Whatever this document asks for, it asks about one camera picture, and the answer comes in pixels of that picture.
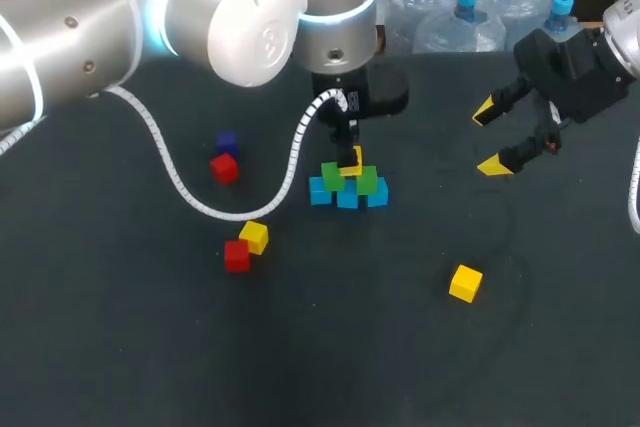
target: cyan cube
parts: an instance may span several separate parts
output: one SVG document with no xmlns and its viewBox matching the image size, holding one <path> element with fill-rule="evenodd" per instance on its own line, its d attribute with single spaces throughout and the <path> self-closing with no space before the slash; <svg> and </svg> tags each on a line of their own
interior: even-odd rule
<svg viewBox="0 0 640 427">
<path fill-rule="evenodd" d="M 344 190 L 338 192 L 338 207 L 341 209 L 358 208 L 358 188 L 355 180 L 345 180 Z"/>
<path fill-rule="evenodd" d="M 220 132 L 216 137 L 218 155 L 229 154 L 238 159 L 238 139 L 235 132 Z"/>
<path fill-rule="evenodd" d="M 367 207 L 384 207 L 389 203 L 389 187 L 384 177 L 378 177 L 378 191 L 367 195 Z"/>
<path fill-rule="evenodd" d="M 309 194 L 311 205 L 330 205 L 332 202 L 331 192 L 324 189 L 324 179 L 322 177 L 311 177 L 309 179 Z"/>
</svg>

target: black tabletop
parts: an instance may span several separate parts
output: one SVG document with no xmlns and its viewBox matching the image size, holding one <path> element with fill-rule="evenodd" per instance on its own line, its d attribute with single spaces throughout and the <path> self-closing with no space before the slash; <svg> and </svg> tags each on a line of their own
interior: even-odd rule
<svg viewBox="0 0 640 427">
<path fill-rule="evenodd" d="M 626 213 L 640 90 L 520 175 L 475 166 L 533 129 L 531 104 L 471 121 L 514 79 L 506 56 L 398 60 L 411 102 L 362 124 L 387 208 L 309 205 L 334 148 L 314 123 L 292 191 L 264 219 L 253 274 L 229 276 L 241 225 L 174 191 L 137 114 L 102 95 L 0 158 L 0 425 L 620 426 L 640 422 L 640 237 Z M 276 193 L 308 74 L 243 90 L 181 62 L 128 85 L 203 202 Z M 240 138 L 220 186 L 215 134 Z M 469 305 L 447 293 L 482 271 Z"/>
</svg>

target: screw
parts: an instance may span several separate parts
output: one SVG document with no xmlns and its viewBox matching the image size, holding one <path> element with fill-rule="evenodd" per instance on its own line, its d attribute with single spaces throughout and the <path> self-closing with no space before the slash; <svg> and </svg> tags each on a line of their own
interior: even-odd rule
<svg viewBox="0 0 640 427">
<path fill-rule="evenodd" d="M 328 57 L 331 62 L 340 62 L 344 57 L 344 52 L 340 49 L 331 49 Z"/>
<path fill-rule="evenodd" d="M 76 19 L 75 17 L 69 16 L 66 19 L 64 19 L 64 24 L 70 29 L 75 29 L 76 27 L 78 27 L 78 19 Z"/>
</svg>

